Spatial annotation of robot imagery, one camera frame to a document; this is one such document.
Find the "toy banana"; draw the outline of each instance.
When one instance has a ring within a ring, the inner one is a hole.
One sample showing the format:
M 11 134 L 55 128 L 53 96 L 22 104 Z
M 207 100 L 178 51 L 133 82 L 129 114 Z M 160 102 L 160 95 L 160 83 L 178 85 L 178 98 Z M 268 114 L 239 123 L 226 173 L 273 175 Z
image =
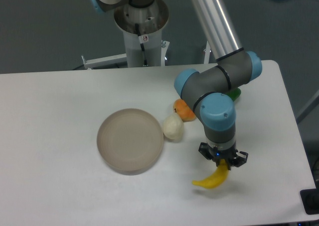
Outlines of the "toy banana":
M 228 167 L 225 160 L 221 160 L 217 170 L 209 177 L 201 181 L 193 180 L 193 185 L 201 186 L 206 189 L 213 189 L 221 185 L 228 176 Z

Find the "toy orange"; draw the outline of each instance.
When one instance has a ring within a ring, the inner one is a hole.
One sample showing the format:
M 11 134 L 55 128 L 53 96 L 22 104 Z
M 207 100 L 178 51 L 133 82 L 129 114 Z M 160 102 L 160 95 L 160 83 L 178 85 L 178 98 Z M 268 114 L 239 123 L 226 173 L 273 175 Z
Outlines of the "toy orange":
M 186 102 L 182 99 L 178 99 L 174 102 L 173 109 L 183 121 L 192 121 L 196 119 L 194 112 L 192 112 Z

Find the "label sticker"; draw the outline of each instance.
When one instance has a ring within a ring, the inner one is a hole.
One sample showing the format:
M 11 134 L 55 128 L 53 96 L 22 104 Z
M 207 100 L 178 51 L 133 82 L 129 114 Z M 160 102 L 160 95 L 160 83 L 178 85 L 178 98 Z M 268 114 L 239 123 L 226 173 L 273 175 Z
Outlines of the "label sticker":
M 148 42 L 149 41 L 149 36 L 148 35 L 140 35 L 139 36 L 139 41 L 140 41 L 140 44 Z

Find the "plate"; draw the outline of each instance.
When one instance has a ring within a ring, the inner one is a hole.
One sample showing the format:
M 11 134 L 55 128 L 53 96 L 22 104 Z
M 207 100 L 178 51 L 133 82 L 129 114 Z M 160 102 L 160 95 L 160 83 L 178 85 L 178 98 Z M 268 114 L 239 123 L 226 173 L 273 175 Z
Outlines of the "plate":
M 97 146 L 102 158 L 120 173 L 141 173 L 150 168 L 163 148 L 158 121 L 140 109 L 124 109 L 101 125 Z

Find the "toy fruit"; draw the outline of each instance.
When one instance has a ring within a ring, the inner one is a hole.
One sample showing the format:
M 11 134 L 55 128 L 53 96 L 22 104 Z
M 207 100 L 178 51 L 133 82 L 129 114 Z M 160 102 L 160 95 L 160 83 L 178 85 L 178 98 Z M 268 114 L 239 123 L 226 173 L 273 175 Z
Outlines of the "toy fruit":
M 171 140 L 178 140 L 184 132 L 184 123 L 177 113 L 169 115 L 163 123 L 163 133 Z
M 228 176 L 228 167 L 225 160 L 221 160 L 217 170 L 209 177 L 201 181 L 193 180 L 193 185 L 201 186 L 206 189 L 212 189 L 220 186 Z
M 239 88 L 236 88 L 231 92 L 227 93 L 226 95 L 228 95 L 233 101 L 235 101 L 240 96 L 240 94 L 241 90 Z
M 192 112 L 186 102 L 182 99 L 178 99 L 174 102 L 173 109 L 183 121 L 192 121 L 196 119 L 194 112 Z

